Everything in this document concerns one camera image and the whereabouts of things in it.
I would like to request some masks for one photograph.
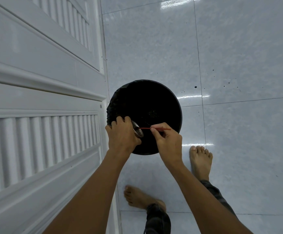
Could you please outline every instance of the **forearm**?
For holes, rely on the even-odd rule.
[[[112,197],[124,163],[108,151],[101,165],[44,234],[105,233]]]
[[[180,163],[168,167],[177,181],[202,234],[252,233]]]

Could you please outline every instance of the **hand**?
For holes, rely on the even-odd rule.
[[[163,136],[155,128],[167,128],[171,130],[164,130]],[[173,130],[165,122],[161,124],[152,125],[150,127],[152,134],[157,141],[159,153],[162,161],[167,168],[173,165],[183,164],[181,146],[182,136]]]
[[[130,117],[125,117],[123,121],[119,116],[111,125],[112,127],[105,127],[109,137],[109,150],[127,160],[135,147],[141,144],[141,140],[135,136]]]

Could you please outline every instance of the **pant leg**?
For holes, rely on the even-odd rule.
[[[214,195],[214,197],[222,204],[226,207],[226,209],[228,209],[233,215],[236,216],[235,212],[233,211],[233,209],[231,208],[231,206],[227,203],[227,201],[223,198],[222,194],[220,193],[220,190],[218,188],[216,188],[215,186],[213,186],[208,180],[201,180],[200,181],[202,183],[202,185],[205,186],[205,188],[208,189],[208,191],[211,192],[212,195]]]
[[[147,207],[147,222],[144,234],[170,234],[171,221],[169,216],[157,204]]]

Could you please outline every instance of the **bare foot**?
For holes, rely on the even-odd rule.
[[[125,186],[124,197],[129,206],[146,210],[148,205],[156,203],[164,210],[164,212],[166,212],[166,206],[162,200],[155,199],[150,195],[145,194],[137,187],[130,185]]]
[[[209,174],[211,171],[212,153],[209,153],[203,146],[191,146],[189,151],[189,157],[191,167],[194,172],[194,176],[199,180],[209,180]]]

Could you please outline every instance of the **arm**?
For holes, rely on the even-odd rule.
[[[129,117],[121,117],[106,126],[109,150],[101,165],[72,200],[50,223],[43,234],[95,233],[104,234],[109,210],[120,172],[141,140],[134,135]]]
[[[171,128],[166,123],[151,126],[160,156],[177,181],[202,234],[251,234],[185,167],[182,161],[182,137],[174,130],[163,136],[154,128]]]

